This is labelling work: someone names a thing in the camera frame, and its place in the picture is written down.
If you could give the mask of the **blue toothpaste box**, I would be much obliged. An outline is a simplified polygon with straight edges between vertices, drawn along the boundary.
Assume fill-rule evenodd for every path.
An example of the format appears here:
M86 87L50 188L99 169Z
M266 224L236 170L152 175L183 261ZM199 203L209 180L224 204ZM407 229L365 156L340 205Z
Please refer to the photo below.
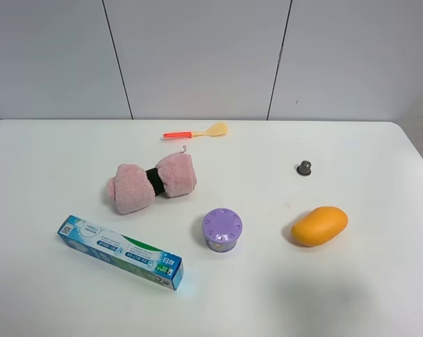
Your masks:
M70 247L168 289L183 279L181 257L136 239L68 216L58 235Z

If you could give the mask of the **yellow mango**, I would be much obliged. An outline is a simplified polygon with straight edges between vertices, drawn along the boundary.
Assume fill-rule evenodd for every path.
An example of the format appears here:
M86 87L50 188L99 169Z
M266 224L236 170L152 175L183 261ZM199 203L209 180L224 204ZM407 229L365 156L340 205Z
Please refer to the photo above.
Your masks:
M296 222L292 226L291 234L304 246L320 246L339 235L348 222L348 216L341 209L334 206L321 206Z

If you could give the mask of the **orange handled yellow spatula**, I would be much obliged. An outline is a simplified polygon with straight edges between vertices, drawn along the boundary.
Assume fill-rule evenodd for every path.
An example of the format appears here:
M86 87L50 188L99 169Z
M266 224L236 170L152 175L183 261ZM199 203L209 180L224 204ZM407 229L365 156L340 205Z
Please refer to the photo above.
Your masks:
M228 133L228 126L224 122L219 122L209 127L206 131L181 131L164 133L163 139L177 139L177 138L194 138L200 136L218 137L224 136Z

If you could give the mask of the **pink rolled towel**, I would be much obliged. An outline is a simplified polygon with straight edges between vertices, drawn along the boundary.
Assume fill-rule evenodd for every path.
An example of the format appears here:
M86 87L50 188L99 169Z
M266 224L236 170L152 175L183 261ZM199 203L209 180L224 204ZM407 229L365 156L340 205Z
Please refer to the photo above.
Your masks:
M180 197L194 191L197 184L193 161L187 147L161 159L147 171L136 164L121 164L105 191L120 214L150 206L159 195Z

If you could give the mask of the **purple round container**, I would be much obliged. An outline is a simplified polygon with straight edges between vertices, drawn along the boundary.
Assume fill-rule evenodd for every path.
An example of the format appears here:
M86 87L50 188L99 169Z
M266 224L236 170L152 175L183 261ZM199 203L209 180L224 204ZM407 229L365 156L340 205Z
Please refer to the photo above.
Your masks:
M236 212L220 208L208 212L202 220L202 231L207 246L215 252L232 250L242 234L242 219Z

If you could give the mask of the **small grey cap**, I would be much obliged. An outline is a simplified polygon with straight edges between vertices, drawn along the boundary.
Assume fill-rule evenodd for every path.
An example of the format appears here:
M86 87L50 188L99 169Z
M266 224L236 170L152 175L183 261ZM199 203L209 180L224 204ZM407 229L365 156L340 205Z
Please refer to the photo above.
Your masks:
M306 160L302 161L300 163L300 165L298 165L298 167L296 168L296 170L297 170L297 173L300 176L309 176L309 175L311 175L311 162L306 161Z

